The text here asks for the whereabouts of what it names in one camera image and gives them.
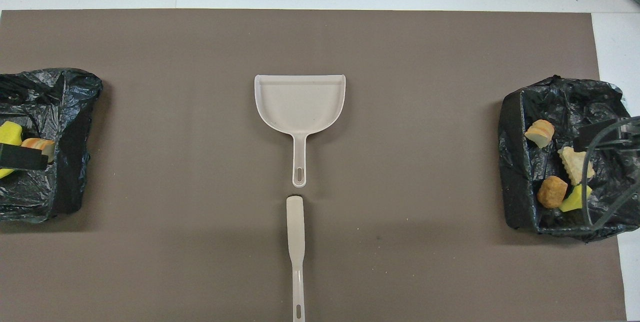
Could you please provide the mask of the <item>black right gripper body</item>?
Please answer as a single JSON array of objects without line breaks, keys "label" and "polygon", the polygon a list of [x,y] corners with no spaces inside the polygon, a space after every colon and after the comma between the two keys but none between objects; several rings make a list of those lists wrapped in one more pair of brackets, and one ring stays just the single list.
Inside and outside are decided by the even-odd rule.
[{"label": "black right gripper body", "polygon": [[613,118],[578,128],[573,140],[574,151],[615,150],[621,152],[640,149],[640,122],[638,118]]}]

